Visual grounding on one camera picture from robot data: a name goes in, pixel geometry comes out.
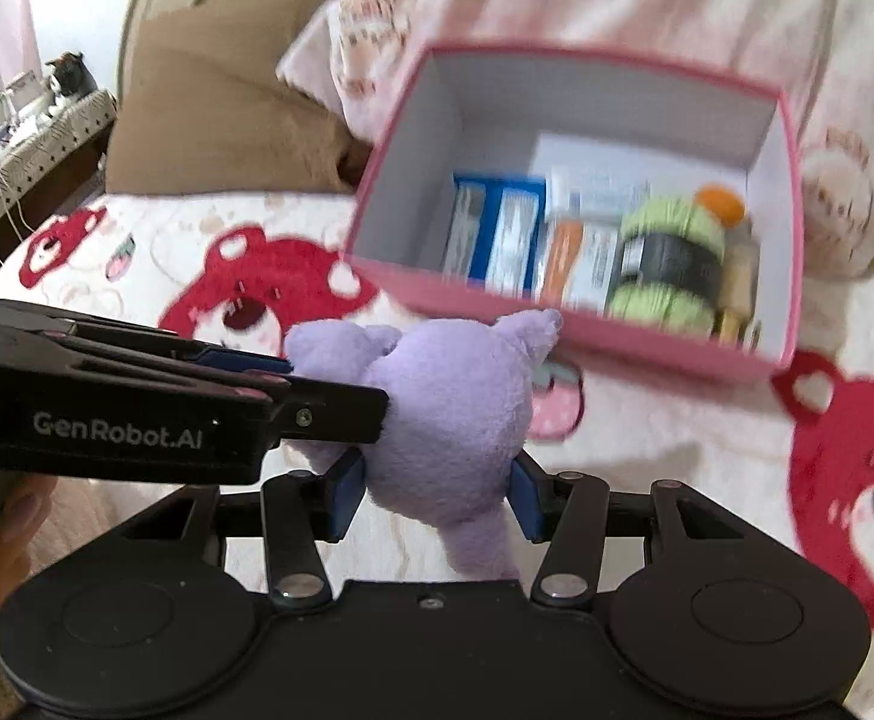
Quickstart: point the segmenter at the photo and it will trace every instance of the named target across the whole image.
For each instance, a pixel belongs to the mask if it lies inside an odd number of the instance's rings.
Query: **black yarn label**
[[[716,309],[723,266],[707,247],[670,233],[645,233],[624,244],[621,284],[667,284]]]

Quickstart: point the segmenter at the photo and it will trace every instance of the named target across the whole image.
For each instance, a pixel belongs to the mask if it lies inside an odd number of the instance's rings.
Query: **fingernail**
[[[5,542],[14,541],[30,527],[34,517],[40,513],[40,504],[40,495],[36,493],[29,493],[13,502],[13,505],[4,512],[3,539]]]

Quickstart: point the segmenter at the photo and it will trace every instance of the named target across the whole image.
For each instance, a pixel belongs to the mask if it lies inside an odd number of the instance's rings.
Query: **brown pillow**
[[[210,0],[143,23],[107,191],[351,191],[370,147],[277,80],[325,0]]]

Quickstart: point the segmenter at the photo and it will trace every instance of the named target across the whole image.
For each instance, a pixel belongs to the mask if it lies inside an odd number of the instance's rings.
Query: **bear print bedsheet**
[[[418,319],[352,274],[337,250],[352,217],[346,197],[208,194],[103,196],[49,220],[8,258],[0,298],[159,325],[237,349],[280,354],[293,324],[322,317],[407,327]],[[860,598],[874,630],[874,276],[804,284],[801,351],[789,375],[744,389],[607,357],[555,359],[534,377],[529,450],[546,469],[583,470],[616,490],[659,478],[694,485],[833,573]],[[820,414],[803,388],[832,390]],[[301,467],[272,451],[264,475]],[[123,514],[166,485],[109,485]],[[521,576],[542,547],[512,522]],[[344,543],[320,546],[339,589],[347,577],[450,580],[434,531],[363,502]],[[640,565],[639,544],[613,541],[611,589]],[[262,589],[260,545],[229,549],[227,569]],[[874,720],[872,651],[848,705]]]

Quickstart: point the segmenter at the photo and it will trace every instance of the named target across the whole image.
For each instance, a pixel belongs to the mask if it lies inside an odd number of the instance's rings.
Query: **stuffed animal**
[[[296,325],[284,349],[297,375],[390,395],[380,440],[361,447],[378,505],[437,528],[468,579],[515,578],[503,509],[510,461],[533,417],[534,368],[560,324],[553,310],[493,326],[433,319],[405,333],[326,319]],[[342,451],[293,443],[320,473]]]

